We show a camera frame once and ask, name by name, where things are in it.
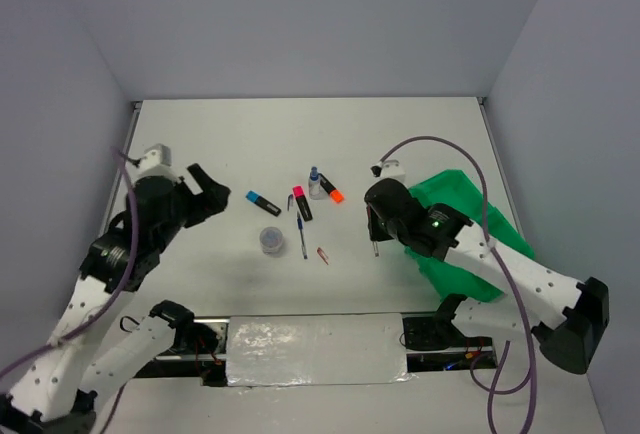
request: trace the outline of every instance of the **blue pen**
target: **blue pen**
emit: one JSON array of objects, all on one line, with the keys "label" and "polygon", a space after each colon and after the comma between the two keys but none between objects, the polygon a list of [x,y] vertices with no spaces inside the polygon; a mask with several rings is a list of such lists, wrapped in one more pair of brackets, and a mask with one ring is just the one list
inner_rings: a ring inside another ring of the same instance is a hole
[{"label": "blue pen", "polygon": [[297,213],[298,216],[298,230],[300,231],[300,241],[302,241],[302,257],[307,259],[307,246],[304,243],[304,229],[302,227],[302,219],[300,219],[300,213]]}]

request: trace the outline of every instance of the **highlighter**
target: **highlighter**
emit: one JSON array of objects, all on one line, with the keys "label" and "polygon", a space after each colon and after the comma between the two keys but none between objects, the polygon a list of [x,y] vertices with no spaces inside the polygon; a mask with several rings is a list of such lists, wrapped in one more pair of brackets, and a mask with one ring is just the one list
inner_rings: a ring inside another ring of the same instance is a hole
[{"label": "highlighter", "polygon": [[344,201],[344,196],[342,195],[342,193],[329,182],[329,179],[324,177],[324,174],[320,174],[320,186],[337,204],[340,204],[342,201]]},{"label": "highlighter", "polygon": [[313,219],[313,216],[311,215],[311,209],[309,208],[309,203],[307,202],[307,198],[304,195],[302,186],[296,186],[293,188],[293,197],[296,198],[298,209],[300,210],[300,215],[302,216],[302,218],[306,222],[309,222],[311,219]]},{"label": "highlighter", "polygon": [[264,197],[256,194],[253,191],[249,191],[247,193],[247,199],[249,199],[250,202],[253,202],[262,210],[267,211],[269,214],[273,214],[276,217],[278,217],[280,215],[280,212],[282,212],[278,206],[267,201]]}]

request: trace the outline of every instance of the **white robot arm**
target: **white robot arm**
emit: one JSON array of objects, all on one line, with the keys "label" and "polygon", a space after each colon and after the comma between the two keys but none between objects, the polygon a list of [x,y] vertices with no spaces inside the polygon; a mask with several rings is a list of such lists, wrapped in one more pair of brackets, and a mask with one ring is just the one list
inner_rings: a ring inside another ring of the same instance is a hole
[{"label": "white robot arm", "polygon": [[509,295],[511,286],[491,253],[496,248],[524,301],[542,354],[561,369],[586,373],[609,323],[607,286],[595,278],[581,283],[493,237],[487,240],[479,225],[450,206],[424,208],[398,180],[404,173],[397,163],[388,164],[394,175],[383,176],[365,195],[371,240],[397,239],[414,252],[461,267],[505,293],[492,303],[448,296],[436,314],[441,331],[465,336],[481,333],[501,341],[523,335],[520,312]]},{"label": "white robot arm", "polygon": [[[122,343],[93,361],[109,327],[131,301],[160,254],[185,227],[222,212],[230,190],[213,181],[197,164],[187,168],[202,188],[193,194],[170,167],[162,145],[132,161],[138,167],[136,198],[138,245],[131,253],[132,216],[117,214],[83,261],[73,296],[49,344],[57,347],[33,362],[27,373],[0,398],[0,426],[19,433],[88,433],[96,411],[150,359],[190,335],[194,315],[164,301]],[[73,339],[68,334],[95,316],[110,300],[130,256],[133,270],[115,302]]]}]

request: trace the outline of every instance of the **white wall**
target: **white wall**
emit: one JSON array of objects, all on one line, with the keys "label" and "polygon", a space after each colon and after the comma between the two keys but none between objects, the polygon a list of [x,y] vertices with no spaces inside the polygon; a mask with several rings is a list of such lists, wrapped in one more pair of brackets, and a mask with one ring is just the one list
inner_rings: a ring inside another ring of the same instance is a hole
[{"label": "white wall", "polygon": [[536,0],[74,0],[129,98],[486,95]]},{"label": "white wall", "polygon": [[0,0],[0,366],[64,309],[130,112],[66,0]]},{"label": "white wall", "polygon": [[609,434],[640,424],[638,0],[539,0],[488,115],[528,239],[611,290],[590,380]]}]

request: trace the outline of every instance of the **glue bottle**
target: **glue bottle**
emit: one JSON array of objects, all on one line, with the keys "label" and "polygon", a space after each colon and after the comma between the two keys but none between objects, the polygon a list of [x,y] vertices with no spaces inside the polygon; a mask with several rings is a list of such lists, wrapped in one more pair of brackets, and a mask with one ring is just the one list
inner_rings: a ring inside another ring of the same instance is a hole
[{"label": "glue bottle", "polygon": [[311,168],[311,174],[309,174],[309,197],[311,199],[322,199],[322,189],[320,189],[320,174],[317,167]]}]

